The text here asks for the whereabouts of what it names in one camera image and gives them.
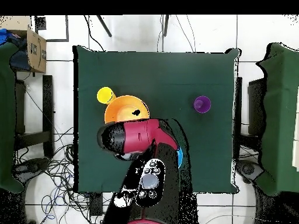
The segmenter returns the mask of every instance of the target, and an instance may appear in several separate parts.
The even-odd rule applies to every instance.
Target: white floor
[[[101,43],[106,51],[157,51],[158,35],[161,31],[160,15],[123,15],[103,16],[112,38],[108,37],[96,16],[90,16],[91,35]],[[272,42],[283,42],[289,47],[299,48],[299,23],[296,17],[274,15],[189,15],[192,25],[196,51],[225,52],[229,48],[238,47],[242,50],[239,58],[239,76],[243,77],[242,92],[242,122],[248,123],[247,85],[250,81],[263,77],[263,72],[255,62],[265,56],[266,47]],[[192,46],[193,35],[186,15],[178,15]],[[65,39],[65,16],[46,16],[47,30],[39,34],[45,39]],[[53,76],[54,83],[54,118],[55,128],[64,133],[73,127],[73,63],[72,45],[82,45],[95,51],[100,51],[99,45],[88,35],[88,27],[83,16],[68,16],[69,42],[47,43],[47,75]],[[162,40],[158,51],[162,51]],[[164,52],[191,52],[190,45],[179,26],[175,15],[170,16],[168,34],[164,38]],[[24,79],[28,73],[18,73],[19,79]],[[35,102],[42,107],[42,74],[30,75],[26,80],[27,91]],[[26,95],[26,132],[42,130],[42,113]],[[247,133],[248,126],[242,125],[242,132]],[[73,141],[72,130],[62,138],[64,144]],[[30,147],[26,158],[43,157],[41,145]],[[251,185],[244,184],[239,175],[235,183],[240,192],[230,194],[198,194],[198,216],[200,224],[253,224],[255,216],[255,195]],[[45,174],[34,178],[27,190],[26,210],[30,219],[41,222],[50,195],[55,185]],[[105,193],[108,200],[111,193]],[[67,205],[54,206],[55,219],[47,219],[44,224],[57,224],[63,216]],[[89,224],[80,212],[70,209],[60,224]]]

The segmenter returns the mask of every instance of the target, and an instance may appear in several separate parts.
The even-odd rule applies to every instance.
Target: blue object
[[[6,29],[0,29],[0,45],[6,42],[7,37],[11,34]]]
[[[182,165],[183,162],[183,151],[181,148],[179,148],[179,150],[177,150],[176,152],[178,153],[178,164],[180,168],[180,165]]]

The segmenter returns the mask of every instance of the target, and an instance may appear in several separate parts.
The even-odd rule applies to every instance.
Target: metal pole
[[[108,27],[106,26],[105,22],[103,21],[103,19],[97,15],[99,21],[101,22],[102,26],[104,27],[104,29],[106,30],[107,34],[109,35],[109,37],[112,37],[111,32],[109,31]]]
[[[165,37],[167,35],[168,19],[169,19],[169,15],[165,15],[165,27],[164,27],[164,36]]]
[[[162,15],[162,52],[164,52],[164,15]]]

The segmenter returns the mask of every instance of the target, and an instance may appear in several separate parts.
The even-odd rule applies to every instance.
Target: black chair leg
[[[166,37],[167,35],[168,20],[169,20],[169,15],[165,15],[164,37]]]
[[[102,17],[100,17],[100,15],[97,15],[100,23],[102,24],[102,26],[104,27],[105,31],[107,32],[109,37],[112,37],[111,32],[109,31],[108,27],[106,26],[105,22],[103,21]]]

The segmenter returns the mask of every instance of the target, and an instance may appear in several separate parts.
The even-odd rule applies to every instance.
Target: black border
[[[35,25],[35,32],[38,34],[39,30],[37,29]],[[46,42],[69,42],[69,33],[68,33],[68,15],[65,16],[65,36],[66,38],[54,38],[54,39],[48,39]]]
[[[79,166],[78,166],[78,131],[79,131],[79,99],[78,99],[78,83],[79,83],[79,65],[77,46],[72,46],[74,54],[74,186],[73,191],[78,193],[79,186]]]

